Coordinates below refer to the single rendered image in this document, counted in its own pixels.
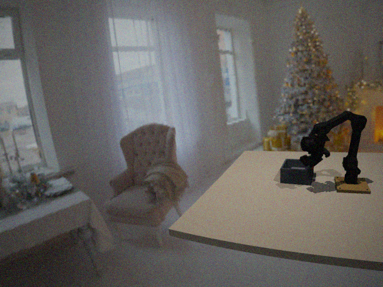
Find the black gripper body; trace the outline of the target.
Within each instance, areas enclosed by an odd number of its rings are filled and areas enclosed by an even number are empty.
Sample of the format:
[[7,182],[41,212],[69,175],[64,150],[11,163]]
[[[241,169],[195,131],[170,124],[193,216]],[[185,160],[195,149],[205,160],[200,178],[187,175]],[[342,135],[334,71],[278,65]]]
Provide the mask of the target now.
[[325,158],[330,156],[330,152],[324,147],[322,150],[318,150],[316,148],[313,148],[311,151],[311,155],[307,156],[301,156],[300,161],[305,165],[311,165],[316,159],[321,159],[323,157],[323,154],[325,155]]

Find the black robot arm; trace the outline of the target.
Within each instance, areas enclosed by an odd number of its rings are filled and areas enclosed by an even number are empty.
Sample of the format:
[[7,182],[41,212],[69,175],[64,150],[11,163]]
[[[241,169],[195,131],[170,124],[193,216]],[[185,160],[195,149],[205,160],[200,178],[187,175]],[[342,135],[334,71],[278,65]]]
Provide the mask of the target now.
[[313,127],[309,136],[303,137],[300,144],[302,150],[307,151],[309,155],[311,154],[313,148],[322,150],[325,146],[325,142],[329,141],[327,134],[330,130],[346,120],[351,121],[352,136],[348,155],[343,158],[342,163],[342,166],[346,171],[344,180],[347,184],[358,184],[357,178],[361,173],[361,170],[358,168],[357,151],[360,143],[361,132],[365,128],[367,122],[367,118],[365,116],[353,114],[350,111],[344,111],[331,120],[317,123]]

